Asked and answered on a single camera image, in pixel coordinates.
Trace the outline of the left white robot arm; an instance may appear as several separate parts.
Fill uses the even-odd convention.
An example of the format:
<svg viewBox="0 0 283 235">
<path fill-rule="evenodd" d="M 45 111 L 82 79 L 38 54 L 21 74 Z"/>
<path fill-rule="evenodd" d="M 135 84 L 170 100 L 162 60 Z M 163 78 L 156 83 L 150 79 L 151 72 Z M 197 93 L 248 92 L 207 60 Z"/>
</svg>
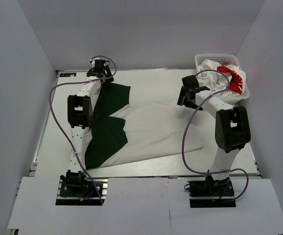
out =
<svg viewBox="0 0 283 235">
<path fill-rule="evenodd" d="M 67 122 L 70 125 L 69 143 L 71 144 L 72 171 L 86 173 L 86 166 L 82 162 L 85 155 L 87 136 L 93 125 L 93 109 L 98 99 L 98 92 L 104 83 L 112 82 L 109 66 L 111 60 L 104 56 L 90 59 L 90 69 L 84 81 L 68 82 L 68 85 L 78 85 L 79 89 L 67 97 Z"/>
</svg>

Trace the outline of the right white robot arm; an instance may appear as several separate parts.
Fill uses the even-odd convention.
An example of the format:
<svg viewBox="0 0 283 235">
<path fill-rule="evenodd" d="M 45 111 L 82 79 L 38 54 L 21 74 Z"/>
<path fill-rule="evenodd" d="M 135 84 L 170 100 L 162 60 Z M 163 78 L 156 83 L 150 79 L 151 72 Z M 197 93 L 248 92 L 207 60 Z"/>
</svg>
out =
<svg viewBox="0 0 283 235">
<path fill-rule="evenodd" d="M 209 88 L 200 86 L 194 75 L 182 78 L 177 104 L 196 112 L 207 111 L 215 118 L 216 156 L 211 168 L 204 173 L 205 180 L 189 184 L 191 196 L 233 196 L 229 179 L 232 164 L 251 140 L 247 110 L 221 100 Z"/>
</svg>

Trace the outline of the white plastic basket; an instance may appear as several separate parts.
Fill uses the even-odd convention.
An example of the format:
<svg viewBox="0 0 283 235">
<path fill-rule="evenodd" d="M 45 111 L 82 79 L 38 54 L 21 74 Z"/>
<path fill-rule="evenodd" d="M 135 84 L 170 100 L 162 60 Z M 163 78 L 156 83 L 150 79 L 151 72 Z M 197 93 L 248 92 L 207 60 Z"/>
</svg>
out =
<svg viewBox="0 0 283 235">
<path fill-rule="evenodd" d="M 236 56 L 230 54 L 197 54 L 196 71 L 200 86 L 206 86 L 223 101 L 235 104 L 250 96 L 246 73 Z"/>
</svg>

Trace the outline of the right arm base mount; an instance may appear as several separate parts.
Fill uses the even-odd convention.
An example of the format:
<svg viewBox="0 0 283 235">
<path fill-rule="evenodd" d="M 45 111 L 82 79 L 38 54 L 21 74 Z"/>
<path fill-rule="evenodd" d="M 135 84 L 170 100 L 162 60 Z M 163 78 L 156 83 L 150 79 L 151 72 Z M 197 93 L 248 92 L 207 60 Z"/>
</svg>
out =
<svg viewBox="0 0 283 235">
<path fill-rule="evenodd" d="M 229 177 L 214 180 L 211 175 L 204 180 L 188 181 L 184 190 L 189 193 L 190 208 L 235 208 L 236 200 Z"/>
</svg>

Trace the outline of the blue table label sticker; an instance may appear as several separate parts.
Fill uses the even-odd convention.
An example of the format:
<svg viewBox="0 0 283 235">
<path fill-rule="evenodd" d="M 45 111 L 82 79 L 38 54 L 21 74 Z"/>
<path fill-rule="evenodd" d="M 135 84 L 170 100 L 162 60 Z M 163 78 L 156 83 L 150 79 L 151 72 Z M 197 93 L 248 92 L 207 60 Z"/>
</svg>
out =
<svg viewBox="0 0 283 235">
<path fill-rule="evenodd" d="M 67 73 L 60 73 L 59 77 L 75 77 L 77 73 L 75 72 L 67 72 Z"/>
</svg>

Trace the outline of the white printed t shirt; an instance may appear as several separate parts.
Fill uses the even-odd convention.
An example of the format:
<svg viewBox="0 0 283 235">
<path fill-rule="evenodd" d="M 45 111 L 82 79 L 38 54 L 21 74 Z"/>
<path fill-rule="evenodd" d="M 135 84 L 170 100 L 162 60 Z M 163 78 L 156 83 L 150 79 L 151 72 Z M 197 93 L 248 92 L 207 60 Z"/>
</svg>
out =
<svg viewBox="0 0 283 235">
<path fill-rule="evenodd" d="M 244 95 L 246 85 L 246 73 L 239 66 L 235 66 L 229 61 L 219 63 L 213 60 L 205 59 L 197 67 L 200 86 L 208 87 L 213 93 L 225 90 L 229 85 L 229 90 L 222 92 L 222 97 L 239 97 Z"/>
</svg>

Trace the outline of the green and white t shirt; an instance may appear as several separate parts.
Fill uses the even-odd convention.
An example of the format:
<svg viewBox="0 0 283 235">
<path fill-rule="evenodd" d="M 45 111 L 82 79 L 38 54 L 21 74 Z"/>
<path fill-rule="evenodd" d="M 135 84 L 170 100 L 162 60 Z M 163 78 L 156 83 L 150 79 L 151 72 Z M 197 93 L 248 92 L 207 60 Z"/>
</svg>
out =
<svg viewBox="0 0 283 235">
<path fill-rule="evenodd" d="M 193 110 L 176 100 L 130 101 L 129 86 L 105 84 L 94 107 L 86 169 L 181 154 Z"/>
</svg>

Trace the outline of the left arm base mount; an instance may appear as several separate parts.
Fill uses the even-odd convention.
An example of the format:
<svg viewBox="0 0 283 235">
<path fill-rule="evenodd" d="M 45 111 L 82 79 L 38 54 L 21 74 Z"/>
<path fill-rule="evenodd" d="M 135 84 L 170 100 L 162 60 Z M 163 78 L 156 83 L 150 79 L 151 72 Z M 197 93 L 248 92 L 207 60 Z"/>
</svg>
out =
<svg viewBox="0 0 283 235">
<path fill-rule="evenodd" d="M 107 180 L 93 183 L 83 172 L 68 170 L 60 176 L 55 205 L 100 206 L 105 200 L 107 188 Z"/>
</svg>

